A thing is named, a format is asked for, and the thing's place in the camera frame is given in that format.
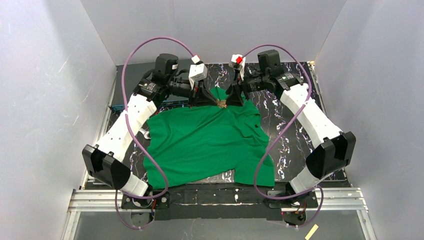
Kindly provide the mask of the green polo shirt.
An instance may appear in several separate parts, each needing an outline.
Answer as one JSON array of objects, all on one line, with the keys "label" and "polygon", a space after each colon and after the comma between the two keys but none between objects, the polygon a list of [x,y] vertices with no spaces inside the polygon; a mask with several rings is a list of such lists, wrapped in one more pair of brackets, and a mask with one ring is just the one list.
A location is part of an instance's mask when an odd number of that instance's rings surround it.
[{"label": "green polo shirt", "polygon": [[143,160],[148,183],[162,189],[233,170],[236,183],[274,186],[273,160],[265,156],[270,139],[261,119],[250,101],[223,108],[177,107],[152,116],[149,157]]}]

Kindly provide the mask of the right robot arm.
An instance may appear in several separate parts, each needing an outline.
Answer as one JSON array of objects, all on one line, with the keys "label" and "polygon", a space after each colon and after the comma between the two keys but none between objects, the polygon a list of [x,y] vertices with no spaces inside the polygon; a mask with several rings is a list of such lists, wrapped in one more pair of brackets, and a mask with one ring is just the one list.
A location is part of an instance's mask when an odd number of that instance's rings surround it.
[{"label": "right robot arm", "polygon": [[229,65],[234,69],[235,77],[226,90],[226,104],[242,107],[249,93],[267,90],[294,114],[314,147],[306,158],[305,167],[285,187],[286,199],[298,197],[350,164],[356,137],[350,131],[342,131],[324,114],[311,98],[312,85],[283,66],[278,51],[263,51],[257,58],[259,72],[247,75],[246,58],[241,54],[232,55]]}]

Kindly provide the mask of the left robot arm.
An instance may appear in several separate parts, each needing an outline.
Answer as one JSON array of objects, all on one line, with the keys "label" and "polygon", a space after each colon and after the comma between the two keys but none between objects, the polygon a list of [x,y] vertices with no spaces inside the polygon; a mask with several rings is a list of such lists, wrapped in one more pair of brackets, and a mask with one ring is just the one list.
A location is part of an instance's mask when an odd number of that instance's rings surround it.
[{"label": "left robot arm", "polygon": [[135,86],[124,110],[112,127],[94,145],[87,144],[82,157],[88,174],[107,186],[135,199],[148,199],[148,184],[123,164],[127,149],[137,142],[137,133],[169,96],[188,99],[191,107],[216,106],[217,99],[206,89],[208,69],[193,55],[188,69],[179,70],[179,58],[161,53],[154,67],[146,71]]}]

